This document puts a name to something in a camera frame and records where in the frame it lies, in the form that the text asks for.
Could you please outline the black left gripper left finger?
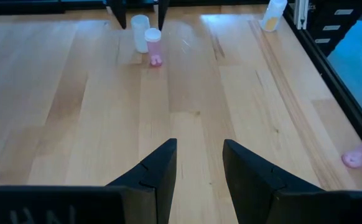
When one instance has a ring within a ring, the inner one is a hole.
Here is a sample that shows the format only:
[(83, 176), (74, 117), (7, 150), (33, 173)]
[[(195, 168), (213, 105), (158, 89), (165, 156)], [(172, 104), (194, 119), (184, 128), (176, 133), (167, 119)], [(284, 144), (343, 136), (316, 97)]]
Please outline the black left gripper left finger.
[(121, 187), (124, 224), (168, 224), (177, 173), (177, 140), (170, 138), (110, 182)]

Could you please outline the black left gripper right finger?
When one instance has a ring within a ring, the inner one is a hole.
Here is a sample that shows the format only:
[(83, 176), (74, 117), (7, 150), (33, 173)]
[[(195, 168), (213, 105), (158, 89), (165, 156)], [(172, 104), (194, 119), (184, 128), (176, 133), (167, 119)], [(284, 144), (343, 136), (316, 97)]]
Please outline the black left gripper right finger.
[(265, 224), (278, 191), (322, 191), (231, 139), (224, 140), (223, 165), (239, 224)]

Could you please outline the black drawer cabinet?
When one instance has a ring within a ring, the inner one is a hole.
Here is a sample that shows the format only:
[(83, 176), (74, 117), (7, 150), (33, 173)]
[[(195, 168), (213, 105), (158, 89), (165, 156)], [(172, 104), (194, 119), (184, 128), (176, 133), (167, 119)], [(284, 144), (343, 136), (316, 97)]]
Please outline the black drawer cabinet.
[(328, 56), (362, 16), (362, 0), (310, 0), (307, 31)]

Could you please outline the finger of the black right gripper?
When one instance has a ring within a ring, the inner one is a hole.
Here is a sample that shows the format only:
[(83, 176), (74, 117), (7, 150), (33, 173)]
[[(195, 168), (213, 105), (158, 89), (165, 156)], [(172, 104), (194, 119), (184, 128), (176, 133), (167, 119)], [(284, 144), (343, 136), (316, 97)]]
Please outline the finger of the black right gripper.
[(127, 26), (126, 22), (126, 3), (124, 0), (110, 0), (110, 9), (114, 14), (115, 18), (118, 20), (122, 29), (125, 29)]
[(170, 0), (158, 0), (158, 28), (162, 30)]

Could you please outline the silver aluminium post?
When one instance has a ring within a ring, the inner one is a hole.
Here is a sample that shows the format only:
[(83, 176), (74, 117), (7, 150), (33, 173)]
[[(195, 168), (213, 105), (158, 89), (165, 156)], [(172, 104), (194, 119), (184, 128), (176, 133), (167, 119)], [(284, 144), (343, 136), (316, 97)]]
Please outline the silver aluminium post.
[(298, 30), (307, 28), (309, 11), (309, 0), (295, 0), (294, 4), (294, 24)]

